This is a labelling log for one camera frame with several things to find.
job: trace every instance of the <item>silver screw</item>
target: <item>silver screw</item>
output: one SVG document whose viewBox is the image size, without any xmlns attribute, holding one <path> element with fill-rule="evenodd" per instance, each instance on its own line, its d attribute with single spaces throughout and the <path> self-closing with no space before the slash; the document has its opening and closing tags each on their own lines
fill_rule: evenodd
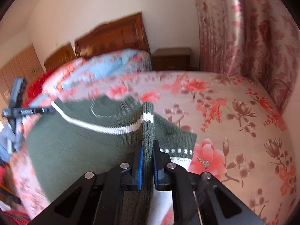
<svg viewBox="0 0 300 225">
<path fill-rule="evenodd" d="M 86 173 L 84 174 L 84 177 L 85 177 L 86 179 L 91 179 L 93 176 L 94 176 L 94 174 L 93 174 L 92 172 L 86 172 Z"/>
<path fill-rule="evenodd" d="M 203 179 L 210 179 L 212 177 L 212 175 L 209 172 L 204 172 L 202 174 Z"/>
<path fill-rule="evenodd" d="M 170 168 L 170 169 L 174 169 L 174 168 L 176 167 L 176 164 L 173 163 L 173 162 L 169 162 L 169 163 L 167 164 L 167 167 Z"/>
<path fill-rule="evenodd" d="M 121 167 L 122 169 L 127 169 L 127 168 L 130 167 L 130 165 L 129 165 L 129 163 L 127 163 L 127 162 L 123 162 L 123 163 L 121 163 L 120 167 Z"/>
</svg>

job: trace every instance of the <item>gloved hand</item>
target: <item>gloved hand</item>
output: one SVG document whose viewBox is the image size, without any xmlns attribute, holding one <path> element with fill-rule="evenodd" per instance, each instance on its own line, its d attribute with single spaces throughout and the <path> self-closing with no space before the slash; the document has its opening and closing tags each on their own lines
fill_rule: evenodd
<svg viewBox="0 0 300 225">
<path fill-rule="evenodd" d="M 16 126 L 16 134 L 11 130 L 9 123 L 6 123 L 0 132 L 0 158 L 5 162 L 8 162 L 11 156 L 9 150 L 12 148 L 9 145 L 12 145 L 19 152 L 23 144 L 23 124 L 21 119 L 17 119 Z"/>
</svg>

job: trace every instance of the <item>floral quilt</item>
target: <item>floral quilt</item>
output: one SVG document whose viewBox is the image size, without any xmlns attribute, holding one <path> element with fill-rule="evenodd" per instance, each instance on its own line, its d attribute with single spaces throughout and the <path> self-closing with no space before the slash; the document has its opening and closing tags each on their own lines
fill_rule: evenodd
<svg viewBox="0 0 300 225">
<path fill-rule="evenodd" d="M 173 161 L 193 173 L 211 172 L 268 225 L 284 224 L 293 211 L 297 177 L 292 142 L 258 81 L 202 72 L 142 72 L 82 83 L 59 98 L 80 101 L 103 94 L 150 101 L 168 121 L 196 133 L 192 160 Z M 40 106 L 49 106 L 54 98 L 45 97 Z M 25 135 L 38 118 L 25 121 Z M 17 193 L 33 219 L 49 201 L 26 144 L 10 164 Z M 171 193 L 154 192 L 148 224 L 171 225 L 173 217 Z"/>
</svg>

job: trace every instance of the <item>floral curtain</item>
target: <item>floral curtain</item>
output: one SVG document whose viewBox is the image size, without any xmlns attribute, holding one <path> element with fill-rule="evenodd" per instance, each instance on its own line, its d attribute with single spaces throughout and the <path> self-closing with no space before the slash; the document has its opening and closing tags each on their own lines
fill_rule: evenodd
<svg viewBox="0 0 300 225">
<path fill-rule="evenodd" d="M 202 71 L 257 78 L 282 113 L 300 59 L 300 30 L 281 0 L 196 0 Z"/>
</svg>

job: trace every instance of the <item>wooden nightstand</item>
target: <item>wooden nightstand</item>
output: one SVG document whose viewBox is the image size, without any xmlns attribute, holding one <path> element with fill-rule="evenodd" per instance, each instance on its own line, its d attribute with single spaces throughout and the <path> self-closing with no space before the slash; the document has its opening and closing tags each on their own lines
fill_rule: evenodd
<svg viewBox="0 0 300 225">
<path fill-rule="evenodd" d="M 161 48 L 151 55 L 152 69 L 190 70 L 191 49 L 189 47 Z"/>
</svg>

